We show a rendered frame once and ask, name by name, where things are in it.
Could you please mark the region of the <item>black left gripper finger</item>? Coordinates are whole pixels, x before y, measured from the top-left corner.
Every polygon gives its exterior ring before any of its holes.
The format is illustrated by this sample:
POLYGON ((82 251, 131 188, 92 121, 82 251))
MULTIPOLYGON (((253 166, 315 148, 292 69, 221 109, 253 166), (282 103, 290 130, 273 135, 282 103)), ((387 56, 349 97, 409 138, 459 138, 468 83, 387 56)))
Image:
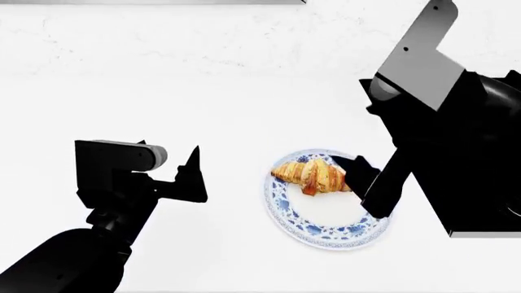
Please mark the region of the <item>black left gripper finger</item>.
POLYGON ((182 183, 182 176, 179 175, 179 173, 182 170, 182 166, 179 165, 177 167, 177 171, 175 174, 175 177, 173 178, 173 181, 162 181, 162 180, 156 180, 155 181, 155 192, 157 193, 158 199, 175 199, 180 200, 180 191, 179 187, 181 187, 182 183))
POLYGON ((194 148, 187 162, 178 167, 178 185, 182 200, 194 203, 208 201, 208 193, 200 170, 199 146, 194 148))

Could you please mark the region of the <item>blue and white porcelain plate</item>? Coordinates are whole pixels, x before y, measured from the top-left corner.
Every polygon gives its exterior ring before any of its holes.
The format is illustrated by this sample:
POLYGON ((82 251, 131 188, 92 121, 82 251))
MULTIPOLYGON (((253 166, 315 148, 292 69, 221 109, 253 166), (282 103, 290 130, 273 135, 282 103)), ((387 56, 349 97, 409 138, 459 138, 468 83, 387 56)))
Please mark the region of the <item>blue and white porcelain plate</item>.
POLYGON ((377 241, 391 217, 377 219, 353 192, 304 195, 301 187, 268 173, 263 204, 274 224, 306 245, 329 251, 348 251, 377 241))

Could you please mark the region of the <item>golden brown croissant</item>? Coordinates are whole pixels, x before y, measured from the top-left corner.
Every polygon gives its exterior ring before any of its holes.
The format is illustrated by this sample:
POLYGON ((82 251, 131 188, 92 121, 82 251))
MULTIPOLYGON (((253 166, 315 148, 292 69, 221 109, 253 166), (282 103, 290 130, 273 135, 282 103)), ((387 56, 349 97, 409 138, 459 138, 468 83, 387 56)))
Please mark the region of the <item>golden brown croissant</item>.
POLYGON ((324 159, 313 159, 307 163, 284 163, 271 170, 270 174, 284 182, 299 185, 304 195, 352 191, 345 182, 346 172, 328 164, 324 159))

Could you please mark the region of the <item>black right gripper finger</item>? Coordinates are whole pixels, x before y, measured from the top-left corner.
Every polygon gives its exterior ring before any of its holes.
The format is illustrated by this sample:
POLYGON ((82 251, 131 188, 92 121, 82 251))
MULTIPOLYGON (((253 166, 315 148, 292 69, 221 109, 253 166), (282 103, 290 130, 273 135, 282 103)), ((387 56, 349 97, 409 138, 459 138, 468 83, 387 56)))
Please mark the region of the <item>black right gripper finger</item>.
POLYGON ((364 202, 367 192, 381 173, 381 170, 371 165, 362 155, 357 155, 354 159, 339 155, 332 155, 331 158, 345 171, 345 184, 364 202))
POLYGON ((403 185, 411 173, 406 149, 397 148, 370 185, 361 206, 375 219, 389 217, 401 199, 403 185))

